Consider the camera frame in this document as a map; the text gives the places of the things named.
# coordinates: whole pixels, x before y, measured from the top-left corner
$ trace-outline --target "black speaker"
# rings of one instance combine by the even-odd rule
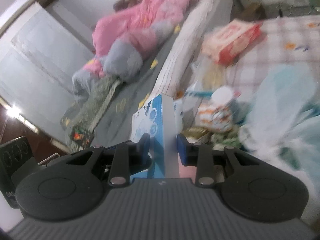
[[[27,175],[39,171],[26,137],[0,145],[0,190],[12,208],[19,208],[15,189]]]

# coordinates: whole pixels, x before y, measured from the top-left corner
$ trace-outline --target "white cabinet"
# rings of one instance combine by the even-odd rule
[[[35,3],[0,38],[0,96],[64,142],[60,119],[74,102],[71,77],[92,52]]]

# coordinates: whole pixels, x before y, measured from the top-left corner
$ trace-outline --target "plastic bag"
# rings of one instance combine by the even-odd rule
[[[210,97],[212,93],[225,83],[224,66],[214,64],[207,56],[200,55],[191,65],[195,82],[187,88],[187,94]]]
[[[261,83],[238,135],[254,156],[305,183],[309,202],[303,217],[309,223],[320,210],[320,115],[313,102],[316,90],[307,65],[277,66]]]
[[[217,64],[230,64],[260,34],[261,24],[233,20],[219,31],[205,36],[201,53]]]

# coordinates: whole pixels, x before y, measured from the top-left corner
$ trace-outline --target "brown floor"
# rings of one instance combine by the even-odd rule
[[[6,109],[0,105],[0,132],[3,128],[6,117]],[[65,152],[53,146],[50,143],[50,138],[48,138],[44,134],[38,135],[28,127],[26,127],[19,120],[9,117],[1,143],[8,142],[20,136],[27,137],[33,155],[37,162],[44,160],[54,153],[59,153],[60,155],[66,154]]]

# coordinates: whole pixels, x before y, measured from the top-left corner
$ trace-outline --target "metal rod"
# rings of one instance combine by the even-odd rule
[[[38,163],[38,165],[42,165],[43,163],[47,162],[48,160],[52,159],[53,157],[55,156],[58,156],[58,158],[60,157],[60,154],[59,153],[55,153],[55,154],[52,154],[51,156],[49,156],[48,158],[44,159],[43,161],[40,161]]]

